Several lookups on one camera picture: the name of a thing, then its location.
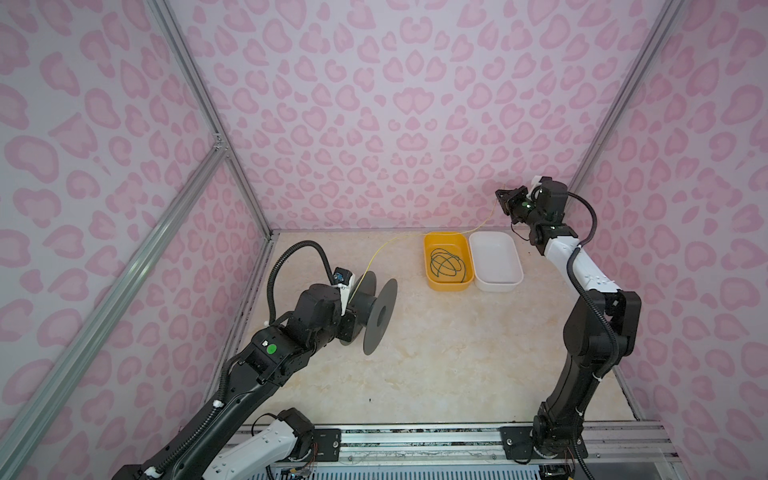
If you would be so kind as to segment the aluminium frame diagonal strut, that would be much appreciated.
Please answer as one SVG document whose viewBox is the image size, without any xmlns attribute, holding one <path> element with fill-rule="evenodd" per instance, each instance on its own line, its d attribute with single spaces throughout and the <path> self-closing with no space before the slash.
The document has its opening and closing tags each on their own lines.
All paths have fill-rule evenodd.
<svg viewBox="0 0 768 480">
<path fill-rule="evenodd" d="M 228 149 L 229 145 L 223 141 L 214 144 L 20 410 L 1 442 L 3 479 L 14 479 L 23 470 L 215 176 Z"/>
</svg>

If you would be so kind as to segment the yellow plastic bin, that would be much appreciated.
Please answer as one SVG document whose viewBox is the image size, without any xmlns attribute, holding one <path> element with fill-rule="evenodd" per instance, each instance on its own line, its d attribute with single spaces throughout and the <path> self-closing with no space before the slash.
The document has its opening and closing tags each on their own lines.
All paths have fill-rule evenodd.
<svg viewBox="0 0 768 480">
<path fill-rule="evenodd" d="M 432 290 L 460 292 L 474 281 L 474 267 L 466 235 L 430 232 L 423 240 L 425 273 Z"/>
</svg>

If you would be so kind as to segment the dark grey cable spool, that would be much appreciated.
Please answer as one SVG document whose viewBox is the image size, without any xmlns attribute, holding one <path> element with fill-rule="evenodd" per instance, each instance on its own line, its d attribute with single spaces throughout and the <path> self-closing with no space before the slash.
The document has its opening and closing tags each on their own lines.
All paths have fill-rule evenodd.
<svg viewBox="0 0 768 480">
<path fill-rule="evenodd" d="M 347 310 L 357 313 L 358 337 L 362 337 L 365 355 L 372 355 L 379 347 L 394 313 L 397 294 L 398 282 L 394 278 L 377 291 L 377 277 L 372 271 L 365 273 L 355 285 Z"/>
</svg>

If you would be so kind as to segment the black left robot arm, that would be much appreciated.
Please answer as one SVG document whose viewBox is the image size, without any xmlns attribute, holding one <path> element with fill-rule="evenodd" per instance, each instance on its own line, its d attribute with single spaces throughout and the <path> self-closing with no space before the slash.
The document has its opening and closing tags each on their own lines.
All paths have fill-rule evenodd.
<svg viewBox="0 0 768 480">
<path fill-rule="evenodd" d="M 311 358 L 334 340 L 352 343 L 364 337 L 370 354 L 380 341 L 390 310 L 376 311 L 376 280 L 335 280 L 304 290 L 291 311 L 277 315 L 274 287 L 267 287 L 268 325 L 225 362 L 219 386 L 209 400 L 165 447 L 142 464 L 127 464 L 117 479 L 246 479 L 284 459 L 308 462 L 316 455 L 314 426 L 295 408 L 280 412 L 265 430 L 227 448 L 250 415 Z"/>
</svg>

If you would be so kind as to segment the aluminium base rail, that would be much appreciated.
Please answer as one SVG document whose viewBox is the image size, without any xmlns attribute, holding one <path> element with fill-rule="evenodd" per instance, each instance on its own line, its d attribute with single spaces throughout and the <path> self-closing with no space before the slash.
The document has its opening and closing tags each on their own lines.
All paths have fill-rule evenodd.
<svg viewBox="0 0 768 480">
<path fill-rule="evenodd" d="M 685 479 L 661 424 L 597 421 L 540 455 L 527 423 L 321 425 L 311 462 L 259 467 L 254 479 Z"/>
</svg>

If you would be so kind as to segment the white plastic bin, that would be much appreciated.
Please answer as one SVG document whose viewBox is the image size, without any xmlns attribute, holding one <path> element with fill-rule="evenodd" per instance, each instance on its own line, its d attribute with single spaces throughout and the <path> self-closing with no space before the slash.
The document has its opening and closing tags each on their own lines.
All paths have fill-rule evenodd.
<svg viewBox="0 0 768 480">
<path fill-rule="evenodd" d="M 514 240 L 504 232 L 477 231 L 469 236 L 474 283 L 488 293 L 509 293 L 524 280 Z"/>
</svg>

